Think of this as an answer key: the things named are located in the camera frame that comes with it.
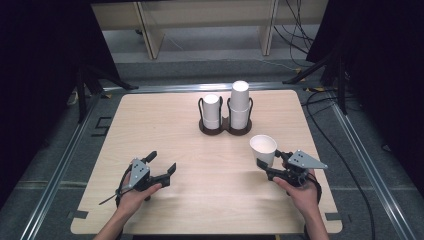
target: hand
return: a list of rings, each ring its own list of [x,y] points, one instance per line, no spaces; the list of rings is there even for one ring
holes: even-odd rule
[[[125,177],[123,186],[128,185],[129,181],[130,181],[130,174],[127,174],[127,176]],[[147,197],[154,194],[161,188],[162,188],[162,184],[158,183],[142,192],[138,192],[133,189],[123,194],[121,196],[121,201],[119,203],[117,211],[119,211],[120,213],[126,216],[132,216],[140,208],[141,204]]]
[[[329,239],[318,208],[318,192],[315,185],[308,180],[302,187],[293,187],[279,177],[274,177],[273,181],[290,195],[294,205],[305,219],[310,239]]]
[[[317,189],[309,180],[306,181],[302,187],[293,187],[287,181],[279,177],[274,177],[273,181],[282,189],[286,190],[286,192],[291,196],[294,205],[302,215],[318,208]]]
[[[130,181],[130,174],[124,179],[123,186],[128,185]],[[132,215],[140,208],[144,199],[150,195],[157,192],[161,189],[162,185],[160,183],[151,186],[150,188],[137,192],[136,190],[131,190],[121,196],[121,201],[119,203],[118,209],[116,209],[113,216],[105,224],[105,226],[100,230],[94,239],[102,240],[114,240],[119,233],[124,228],[125,223],[130,219]]]

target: black cable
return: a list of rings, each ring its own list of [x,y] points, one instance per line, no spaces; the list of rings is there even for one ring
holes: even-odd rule
[[[318,111],[314,112],[312,115],[308,115],[308,116],[306,116],[306,118],[309,118],[309,117],[315,116],[315,115],[317,115],[318,113],[320,113],[320,112],[322,112],[322,111],[324,111],[324,110],[326,110],[326,109],[329,109],[329,108],[330,108],[330,107],[332,107],[334,104],[335,104],[335,103],[333,102],[331,105],[328,105],[328,106],[326,106],[326,107],[324,107],[324,108],[322,108],[322,109],[320,109],[320,110],[318,110]]]
[[[306,106],[306,105],[308,105],[308,104],[314,104],[314,103],[320,103],[320,102],[324,102],[324,101],[328,101],[328,100],[336,100],[337,99],[337,97],[328,97],[328,98],[321,98],[321,99],[319,99],[319,100],[315,100],[315,101],[313,101],[313,102],[306,102],[306,103],[301,103],[300,105],[302,106],[302,107],[304,107],[304,106]]]
[[[290,50],[290,58],[291,58],[292,62],[294,62],[296,65],[298,65],[300,67],[306,67],[306,68],[311,67],[312,65],[311,66],[306,66],[306,65],[300,64],[300,63],[296,62],[296,60],[294,60],[293,53],[292,53],[292,46],[294,46],[294,44],[293,44],[293,36],[292,36],[292,38],[290,40],[290,48],[289,48],[289,50]]]
[[[317,202],[319,203],[321,201],[321,196],[322,196],[321,184],[319,184],[317,178],[311,173],[308,173],[308,175],[306,176],[306,179],[311,181],[315,185],[315,188],[317,189]]]
[[[290,36],[293,36],[293,37],[296,37],[296,38],[306,38],[306,39],[308,39],[310,41],[314,41],[314,39],[311,38],[311,37],[309,37],[309,36],[299,36],[299,35],[296,35],[296,34],[293,34],[293,33],[289,32],[289,30],[287,30],[286,27],[284,27],[284,25],[281,25],[281,27],[283,28],[283,30],[286,33],[290,34]]]
[[[290,11],[291,11],[291,13],[292,13],[292,15],[293,15],[293,18],[294,18],[294,20],[296,21],[296,24],[295,24],[295,29],[294,29],[294,31],[293,31],[293,34],[295,34],[295,32],[296,32],[296,28],[297,27],[299,27],[299,30],[300,30],[300,32],[302,33],[302,35],[303,36],[306,36],[306,38],[309,38],[308,36],[307,36],[307,34],[305,33],[305,31],[303,30],[303,28],[302,28],[302,24],[301,24],[301,22],[300,22],[300,9],[301,9],[301,1],[299,2],[299,1],[297,1],[297,12],[298,12],[298,14],[297,14],[297,16],[296,16],[296,14],[294,13],[294,11],[293,11],[293,8],[291,7],[291,5],[290,5],[290,3],[289,3],[289,1],[288,0],[286,0],[286,3],[287,3],[287,6],[289,7],[289,9],[290,9]]]
[[[125,192],[121,192],[122,191],[122,185],[124,184],[125,177],[131,171],[131,168],[132,168],[132,164],[130,164],[130,166],[128,166],[127,170],[125,170],[124,175],[122,176],[121,181],[119,182],[118,189],[115,190],[115,194],[113,196],[109,197],[108,199],[104,200],[103,202],[99,203],[99,205],[102,205],[102,204],[106,203],[107,201],[109,201],[110,199],[112,199],[113,197],[116,196],[116,199],[115,199],[115,201],[116,201],[116,207],[118,207],[122,195],[124,195],[125,193],[133,190],[133,188],[130,188],[130,189],[128,189]]]
[[[313,93],[311,96],[308,97],[308,99],[306,100],[306,110],[308,112],[308,114],[311,116],[311,120],[313,121],[313,123],[315,124],[316,128],[318,129],[318,131],[322,134],[322,136],[327,140],[327,142],[331,145],[331,147],[334,149],[334,151],[336,151],[337,155],[340,157],[340,159],[342,160],[343,164],[346,166],[346,169],[348,170],[349,174],[351,175],[353,181],[355,182],[356,187],[358,188],[359,192],[361,193],[362,197],[364,198],[365,204],[367,206],[368,209],[368,213],[370,215],[370,223],[371,223],[371,239],[375,239],[375,224],[374,224],[374,215],[371,209],[371,205],[368,201],[367,196],[365,195],[364,191],[362,190],[358,180],[356,179],[355,175],[353,174],[352,170],[349,167],[349,164],[347,163],[346,159],[342,156],[342,154],[340,153],[340,151],[336,148],[336,146],[333,144],[333,142],[331,142],[331,140],[327,137],[327,135],[325,135],[325,133],[322,131],[322,129],[319,127],[318,123],[315,121],[315,118],[313,117],[313,115],[311,115],[311,112],[309,110],[309,101],[312,99],[313,96],[315,96],[318,93],[323,93],[326,91],[321,91],[321,92],[315,92]]]
[[[278,29],[277,29],[277,27],[275,27],[274,26],[274,30],[278,33],[278,35],[280,35],[280,37],[289,45],[289,46],[292,46],[292,47],[295,47],[297,50],[299,50],[299,51],[301,51],[301,52],[303,52],[303,53],[305,53],[305,54],[308,54],[308,52],[307,51],[305,51],[305,50],[303,50],[302,48],[300,48],[300,47],[298,47],[298,46],[296,46],[293,42],[290,42],[289,40],[287,40],[287,38],[285,38],[279,31],[278,31]]]

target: aluminum rail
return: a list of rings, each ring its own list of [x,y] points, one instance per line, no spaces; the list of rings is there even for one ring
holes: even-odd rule
[[[138,89],[125,90],[121,87],[104,88],[105,93],[176,93],[176,92],[218,92],[229,91],[232,83],[214,83],[214,84],[188,84],[188,85],[170,85],[170,86],[140,86]],[[282,90],[282,89],[302,89],[307,88],[308,83],[298,83],[296,85],[281,84],[280,82],[256,82],[249,83],[249,90]]]
[[[336,97],[333,92],[327,93],[330,97]],[[356,133],[352,123],[350,122],[348,116],[344,115],[340,108],[337,105],[332,106],[336,116],[343,127],[350,143],[352,144],[356,155],[358,156],[359,162],[365,170],[365,173],[368,176],[374,190],[380,199],[381,204],[386,210],[387,215],[390,218],[396,232],[398,233],[401,239],[412,240],[416,239],[414,233],[412,232],[411,227],[409,226],[404,213],[397,203],[396,199],[391,194],[389,188],[378,172],[377,167],[374,165],[373,160],[362,144],[361,139]]]
[[[50,205],[53,202],[54,197],[56,196],[57,190],[60,186],[60,182],[63,178],[63,175],[65,174],[67,170],[69,162],[74,154],[75,148],[78,146],[78,143],[81,140],[81,137],[86,128],[88,119],[90,118],[90,115],[93,112],[93,109],[95,105],[98,103],[99,99],[100,99],[100,94],[95,95],[92,98],[92,101],[90,102],[88,106],[88,111],[85,118],[83,119],[81,123],[77,125],[72,135],[72,138],[69,141],[68,146],[66,147],[66,150],[59,161],[59,165],[56,167],[56,170],[52,178],[50,179],[48,185],[44,189],[41,199],[39,200],[37,206],[35,207],[34,211],[31,214],[31,217],[27,223],[27,226],[22,234],[21,240],[35,239],[35,236],[37,235],[38,230],[40,229],[41,224],[43,223],[44,218],[46,217],[47,211],[49,210]]]

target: human hand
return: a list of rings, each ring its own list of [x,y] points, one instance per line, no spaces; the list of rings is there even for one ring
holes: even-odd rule
[[[311,170],[310,174],[315,177],[314,171]],[[324,222],[321,218],[321,213],[318,208],[317,195],[318,190],[314,183],[307,180],[301,187],[293,187],[287,181],[274,177],[273,181],[278,184],[282,189],[290,195],[294,205],[302,214],[305,219],[307,236],[310,239],[329,239],[327,230],[325,229]]]
[[[123,186],[128,185],[129,179],[130,174],[127,174],[123,182]],[[142,192],[138,192],[134,189],[130,190],[129,192],[126,192],[121,196],[117,211],[121,212],[122,214],[128,217],[132,216],[140,208],[141,204],[147,197],[151,196],[161,188],[162,184],[158,183]]]
[[[313,170],[310,171],[310,174],[315,176]],[[277,183],[277,185],[282,189],[286,190],[286,192],[290,195],[295,207],[302,215],[308,214],[318,209],[317,188],[311,181],[307,180],[301,187],[294,187],[279,177],[274,177],[273,181]]]

